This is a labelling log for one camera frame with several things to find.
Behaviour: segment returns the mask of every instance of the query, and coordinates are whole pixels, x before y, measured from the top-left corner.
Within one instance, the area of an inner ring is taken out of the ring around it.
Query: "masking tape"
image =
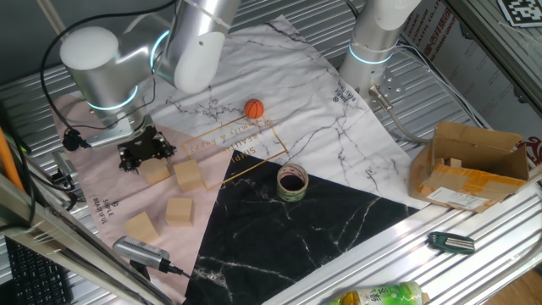
[[[280,181],[285,178],[286,176],[295,176],[303,182],[303,187],[299,190],[287,190]],[[282,200],[287,202],[298,202],[300,201],[304,196],[305,193],[307,193],[307,186],[308,186],[308,174],[306,170],[301,167],[301,165],[297,164],[286,164],[285,166],[281,167],[279,169],[279,173],[277,174],[277,194],[279,194],[279,197],[282,198]]]

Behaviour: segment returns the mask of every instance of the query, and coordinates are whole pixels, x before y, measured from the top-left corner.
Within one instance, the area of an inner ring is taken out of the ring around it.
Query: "green bottle label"
[[[386,286],[357,290],[364,305],[418,305],[422,296],[413,295],[406,286]]]

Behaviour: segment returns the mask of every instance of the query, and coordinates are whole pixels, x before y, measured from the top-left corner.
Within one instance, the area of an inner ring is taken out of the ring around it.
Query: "black marble mat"
[[[262,161],[241,156],[234,153],[226,179]],[[283,202],[276,192],[279,168],[267,162],[222,186],[188,285],[189,300],[261,304],[417,212],[312,175],[300,202]]]

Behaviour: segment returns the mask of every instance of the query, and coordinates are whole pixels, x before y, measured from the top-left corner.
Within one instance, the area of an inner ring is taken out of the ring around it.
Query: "metal grid table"
[[[363,1],[354,1],[358,9]],[[340,0],[248,0],[235,18],[233,31],[259,25],[283,14],[332,64],[340,65],[350,40],[354,19]],[[395,111],[406,128],[418,136],[428,135],[442,120],[473,125],[460,103],[444,90],[417,61],[404,55],[392,58],[390,67],[406,89],[406,96],[394,101]],[[64,67],[47,71],[47,85],[53,98],[77,90]],[[62,150],[51,112],[42,95],[38,75],[0,87],[0,99],[14,118],[19,133],[32,147],[32,157],[47,172],[56,171],[51,152]],[[384,111],[375,114],[398,144],[413,158],[420,146],[401,140],[401,133]],[[332,291],[353,285],[380,286],[387,282],[417,280],[434,303],[451,303],[526,252],[539,238],[542,227],[542,201],[529,189],[482,214],[431,205],[389,228],[362,245],[328,263],[269,301],[272,304],[316,304]],[[98,235],[89,208],[72,213],[92,233]],[[470,235],[478,253],[472,257],[432,252],[424,246],[431,230]],[[542,260],[533,259],[499,286],[486,291],[487,297],[500,286],[529,270]],[[5,243],[0,242],[0,283],[9,280]],[[123,304],[115,295],[69,273],[69,282],[80,304]]]

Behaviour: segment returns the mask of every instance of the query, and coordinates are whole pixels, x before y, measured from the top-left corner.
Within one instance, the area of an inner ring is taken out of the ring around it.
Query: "wooden cube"
[[[193,226],[192,199],[190,198],[171,198],[168,200],[168,209],[166,210],[166,222],[173,227]]]
[[[461,168],[461,163],[461,160],[456,158],[449,158],[445,162],[446,165],[454,168]]]
[[[436,158],[434,160],[434,165],[436,165],[436,164],[444,165],[444,159],[443,158]]]
[[[176,164],[174,170],[180,191],[194,191],[196,188],[203,186],[202,176],[200,175],[196,160]]]
[[[141,163],[139,170],[145,176],[148,183],[153,186],[162,180],[168,179],[169,174],[168,165],[161,159],[151,158]]]
[[[127,236],[146,243],[151,243],[151,241],[160,237],[147,216],[147,212],[142,212],[126,221],[124,223],[124,230],[126,231]]]

